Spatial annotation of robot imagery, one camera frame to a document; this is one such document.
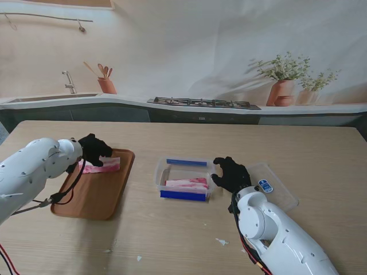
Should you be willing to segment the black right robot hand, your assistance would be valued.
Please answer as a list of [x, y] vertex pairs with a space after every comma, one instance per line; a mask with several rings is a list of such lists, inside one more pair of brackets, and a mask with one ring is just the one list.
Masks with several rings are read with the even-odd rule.
[[213, 182], [230, 193], [237, 193], [242, 189], [252, 186], [250, 175], [246, 167], [237, 164], [231, 157], [215, 158], [213, 163], [222, 169], [222, 176], [212, 174]]

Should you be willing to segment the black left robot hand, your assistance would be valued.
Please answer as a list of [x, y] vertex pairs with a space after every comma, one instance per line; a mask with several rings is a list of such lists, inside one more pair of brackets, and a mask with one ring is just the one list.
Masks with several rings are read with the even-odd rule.
[[95, 167], [103, 167], [100, 157], [110, 158], [113, 149], [104, 141], [96, 138], [94, 133], [90, 133], [86, 137], [78, 141], [83, 149], [83, 159]]

